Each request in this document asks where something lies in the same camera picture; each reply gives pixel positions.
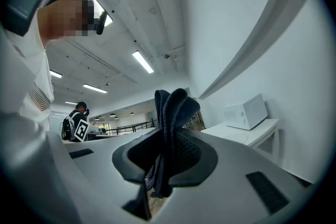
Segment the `black rubber pad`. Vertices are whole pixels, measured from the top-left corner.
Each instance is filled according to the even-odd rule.
[[[85,150],[70,152],[69,155],[72,159],[75,159],[75,158],[83,157],[85,155],[89,155],[91,153],[93,153],[93,151],[86,148]]]
[[[271,214],[289,203],[286,197],[262,172],[251,173],[246,177]]]

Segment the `dark blue towel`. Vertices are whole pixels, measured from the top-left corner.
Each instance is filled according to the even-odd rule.
[[[163,140],[160,145],[157,145],[160,147],[160,154],[155,165],[146,176],[148,179],[146,188],[150,190],[153,187],[155,192],[151,196],[162,198],[170,195],[169,178],[179,172],[178,158],[188,151],[187,147],[180,146],[182,143],[174,130],[188,123],[200,110],[200,104],[188,97],[184,89],[177,89],[171,94],[165,90],[157,90],[155,106],[158,114],[157,126],[162,132]]]

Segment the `floor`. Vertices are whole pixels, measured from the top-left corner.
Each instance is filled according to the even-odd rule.
[[[200,121],[193,121],[193,124],[190,124],[187,129],[190,129],[190,130],[195,130],[195,131],[201,131],[201,130],[204,130],[205,127],[204,127],[204,123],[203,122],[200,122]]]
[[[312,183],[305,181],[303,179],[301,179],[300,177],[297,177],[295,175],[292,175],[291,173],[289,173],[291,176],[293,176],[303,187],[308,188],[310,185],[312,185]]]
[[[161,207],[167,200],[167,198],[163,198],[163,199],[152,198],[150,195],[153,191],[154,189],[147,191],[148,205],[149,205],[149,210],[151,212],[152,217],[154,217],[157,214],[157,212],[160,211]]]

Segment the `white backpack strap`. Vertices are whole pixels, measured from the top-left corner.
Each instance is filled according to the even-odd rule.
[[[76,112],[76,113],[74,113],[70,118],[74,118],[74,116],[76,116],[77,114],[79,114],[79,112]]]

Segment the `white table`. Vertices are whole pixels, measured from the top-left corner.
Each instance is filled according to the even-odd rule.
[[[229,127],[226,126],[225,123],[221,123],[211,128],[202,130],[201,132],[242,143],[253,148],[261,145],[266,139],[273,135],[272,158],[273,162],[278,164],[280,158],[278,122],[279,120],[265,119],[250,131]]]
[[[95,135],[95,137],[105,137],[105,138],[109,138],[109,137],[113,137],[113,136],[121,136],[122,134],[97,134]]]

